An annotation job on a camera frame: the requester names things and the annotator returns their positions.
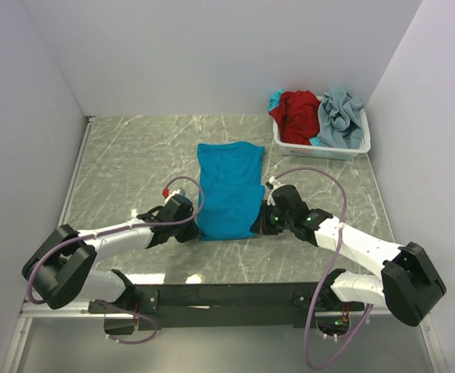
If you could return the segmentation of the light blue garment in basket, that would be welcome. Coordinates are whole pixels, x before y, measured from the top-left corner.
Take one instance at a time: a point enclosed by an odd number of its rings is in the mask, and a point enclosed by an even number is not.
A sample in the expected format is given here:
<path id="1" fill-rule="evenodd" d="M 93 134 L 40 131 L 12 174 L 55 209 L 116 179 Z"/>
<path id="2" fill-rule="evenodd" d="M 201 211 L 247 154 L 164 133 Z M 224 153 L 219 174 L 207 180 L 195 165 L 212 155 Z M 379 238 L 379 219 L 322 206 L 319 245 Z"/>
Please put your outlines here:
<path id="1" fill-rule="evenodd" d="M 269 98 L 269 104 L 268 104 L 268 112 L 270 113 L 273 111 L 275 108 L 277 108 L 280 104 L 280 97 L 283 95 L 284 90 L 283 89 L 278 89 L 275 91 Z"/>

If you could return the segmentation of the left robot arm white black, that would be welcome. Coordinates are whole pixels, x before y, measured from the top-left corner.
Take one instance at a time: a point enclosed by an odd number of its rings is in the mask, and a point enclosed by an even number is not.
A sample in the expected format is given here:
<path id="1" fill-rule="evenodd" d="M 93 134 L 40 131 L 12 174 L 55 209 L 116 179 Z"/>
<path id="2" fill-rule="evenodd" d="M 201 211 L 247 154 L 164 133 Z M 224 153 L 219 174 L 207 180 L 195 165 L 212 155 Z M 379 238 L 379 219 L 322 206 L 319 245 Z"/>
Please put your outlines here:
<path id="1" fill-rule="evenodd" d="M 119 270 L 101 272 L 96 263 L 120 253 L 149 249 L 175 238 L 198 236 L 193 203 L 180 192 L 162 206 L 129 221 L 96 230 L 57 227 L 22 269 L 27 298 L 35 305 L 61 309 L 75 299 L 102 301 L 129 311 L 142 310 L 136 286 Z"/>

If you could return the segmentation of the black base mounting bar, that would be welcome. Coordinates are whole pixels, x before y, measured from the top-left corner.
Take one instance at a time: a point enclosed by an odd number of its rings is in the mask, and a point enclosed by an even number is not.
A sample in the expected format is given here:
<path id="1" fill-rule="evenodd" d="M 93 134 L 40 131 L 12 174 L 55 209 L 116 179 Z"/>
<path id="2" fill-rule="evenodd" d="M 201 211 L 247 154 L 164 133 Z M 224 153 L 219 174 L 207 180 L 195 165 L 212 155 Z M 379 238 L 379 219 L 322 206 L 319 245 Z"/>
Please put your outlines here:
<path id="1" fill-rule="evenodd" d="M 113 304 L 162 328 L 305 326 L 315 282 L 257 284 L 140 284 Z"/>

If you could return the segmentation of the red t shirt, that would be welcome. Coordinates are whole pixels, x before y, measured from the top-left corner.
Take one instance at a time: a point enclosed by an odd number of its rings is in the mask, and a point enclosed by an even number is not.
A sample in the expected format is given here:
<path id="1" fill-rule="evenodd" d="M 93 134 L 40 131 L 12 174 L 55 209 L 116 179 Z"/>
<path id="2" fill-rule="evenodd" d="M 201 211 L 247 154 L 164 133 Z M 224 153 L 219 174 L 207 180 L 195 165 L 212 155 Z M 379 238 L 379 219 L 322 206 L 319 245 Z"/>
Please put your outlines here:
<path id="1" fill-rule="evenodd" d="M 284 91 L 279 106 L 269 113 L 277 124 L 281 141 L 295 145 L 311 145 L 311 139 L 320 131 L 320 103 L 311 91 Z"/>

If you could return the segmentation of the grey t shirt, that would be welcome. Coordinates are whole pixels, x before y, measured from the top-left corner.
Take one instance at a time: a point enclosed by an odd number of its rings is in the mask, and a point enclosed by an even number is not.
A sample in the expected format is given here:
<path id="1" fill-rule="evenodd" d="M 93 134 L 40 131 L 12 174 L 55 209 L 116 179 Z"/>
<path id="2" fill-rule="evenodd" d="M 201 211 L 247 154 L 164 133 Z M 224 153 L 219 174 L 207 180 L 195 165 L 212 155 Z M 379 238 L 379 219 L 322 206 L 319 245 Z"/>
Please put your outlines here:
<path id="1" fill-rule="evenodd" d="M 344 89 L 332 88 L 324 95 L 318 108 L 320 146 L 358 149 L 363 139 L 359 113 L 363 104 Z"/>

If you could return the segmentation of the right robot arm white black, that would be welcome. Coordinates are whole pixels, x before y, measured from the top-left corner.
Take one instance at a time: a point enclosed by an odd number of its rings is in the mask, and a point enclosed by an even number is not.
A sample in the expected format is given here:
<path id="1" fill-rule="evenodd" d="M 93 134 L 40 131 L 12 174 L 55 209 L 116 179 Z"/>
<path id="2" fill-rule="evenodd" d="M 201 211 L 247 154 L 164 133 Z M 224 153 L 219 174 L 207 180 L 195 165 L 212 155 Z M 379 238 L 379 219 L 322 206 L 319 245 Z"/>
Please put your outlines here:
<path id="1" fill-rule="evenodd" d="M 332 270 L 323 285 L 332 299 L 385 307 L 405 325 L 418 326 L 446 294 L 446 285 L 419 244 L 387 242 L 327 211 L 310 209 L 293 185 L 271 179 L 267 187 L 269 196 L 253 232 L 279 235 L 288 230 L 300 241 L 337 252 L 367 269 L 367 274 Z"/>

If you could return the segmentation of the blue t shirt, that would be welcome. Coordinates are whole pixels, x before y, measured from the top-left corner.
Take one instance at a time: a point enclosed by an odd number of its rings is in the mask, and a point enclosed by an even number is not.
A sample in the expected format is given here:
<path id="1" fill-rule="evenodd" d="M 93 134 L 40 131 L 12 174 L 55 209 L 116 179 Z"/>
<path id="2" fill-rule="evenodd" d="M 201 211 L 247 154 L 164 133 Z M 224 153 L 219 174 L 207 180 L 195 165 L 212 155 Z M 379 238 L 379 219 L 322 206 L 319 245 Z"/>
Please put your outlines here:
<path id="1" fill-rule="evenodd" d="M 248 239 L 265 195 L 262 161 L 265 148 L 246 141 L 199 144 L 203 207 L 197 226 L 206 241 Z"/>

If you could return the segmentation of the white laundry basket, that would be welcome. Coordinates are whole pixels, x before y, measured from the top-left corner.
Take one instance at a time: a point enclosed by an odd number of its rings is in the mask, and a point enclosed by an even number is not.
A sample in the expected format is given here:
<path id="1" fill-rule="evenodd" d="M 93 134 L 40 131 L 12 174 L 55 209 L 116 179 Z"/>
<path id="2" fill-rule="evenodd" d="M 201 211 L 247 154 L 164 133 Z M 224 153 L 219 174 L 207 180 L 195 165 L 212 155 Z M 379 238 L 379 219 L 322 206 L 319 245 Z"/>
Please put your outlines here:
<path id="1" fill-rule="evenodd" d="M 317 98 L 321 102 L 323 96 L 317 96 Z M 280 150 L 284 155 L 298 155 L 304 157 L 317 157 L 324 159 L 350 160 L 353 159 L 358 154 L 363 154 L 370 150 L 370 131 L 364 109 L 360 111 L 359 118 L 363 125 L 363 139 L 358 149 L 323 147 L 320 146 L 320 142 L 317 136 L 311 139 L 311 145 L 295 145 L 284 143 L 280 139 L 280 133 L 277 124 L 273 119 L 274 141 L 279 145 Z"/>

